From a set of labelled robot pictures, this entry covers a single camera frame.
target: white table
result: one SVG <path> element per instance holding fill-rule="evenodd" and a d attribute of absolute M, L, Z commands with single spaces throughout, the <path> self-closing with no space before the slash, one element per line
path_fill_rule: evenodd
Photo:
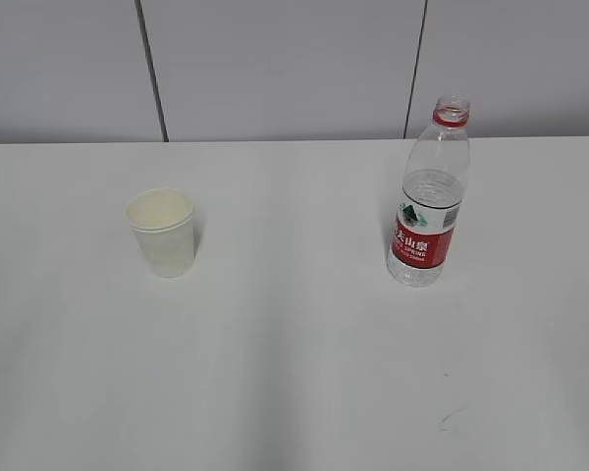
<path fill-rule="evenodd" d="M 411 144 L 0 145 L 0 471 L 589 470 L 589 138 L 473 140 L 427 289 Z M 174 281 L 124 216 L 161 185 Z"/>

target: paper cup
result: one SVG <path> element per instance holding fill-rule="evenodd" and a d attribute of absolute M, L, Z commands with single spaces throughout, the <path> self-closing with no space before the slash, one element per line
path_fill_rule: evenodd
<path fill-rule="evenodd" d="M 135 238 L 155 275 L 175 278 L 194 261 L 194 203 L 182 191 L 155 188 L 127 206 Z"/>

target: white wall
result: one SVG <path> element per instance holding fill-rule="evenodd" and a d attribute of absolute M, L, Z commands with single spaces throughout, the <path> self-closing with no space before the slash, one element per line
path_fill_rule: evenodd
<path fill-rule="evenodd" d="M 161 140 L 131 0 L 0 0 L 0 141 Z"/>
<path fill-rule="evenodd" d="M 142 0 L 171 140 L 399 137 L 423 0 Z"/>
<path fill-rule="evenodd" d="M 425 0 L 142 0 L 171 140 L 401 136 Z M 408 136 L 589 134 L 589 0 L 429 0 Z M 134 0 L 0 0 L 0 141 L 161 140 Z"/>
<path fill-rule="evenodd" d="M 430 0 L 408 136 L 444 93 L 473 136 L 589 134 L 589 0 Z"/>

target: plastic water bottle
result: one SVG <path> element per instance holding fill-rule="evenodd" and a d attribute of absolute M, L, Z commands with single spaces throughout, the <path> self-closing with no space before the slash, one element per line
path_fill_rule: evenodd
<path fill-rule="evenodd" d="M 468 119 L 467 101 L 441 97 L 410 151 L 387 261 L 391 275 L 408 286 L 432 285 L 443 271 L 467 183 Z"/>

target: water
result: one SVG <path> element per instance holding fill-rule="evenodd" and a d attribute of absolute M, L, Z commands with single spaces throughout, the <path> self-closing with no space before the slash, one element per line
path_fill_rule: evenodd
<path fill-rule="evenodd" d="M 464 188 L 456 178 L 438 170 L 419 170 L 408 175 L 403 182 L 405 193 L 414 201 L 432 208 L 449 208 L 462 200 Z M 443 271 L 443 265 L 434 268 L 414 268 L 398 259 L 389 250 L 388 268 L 391 275 L 410 287 L 428 287 Z"/>

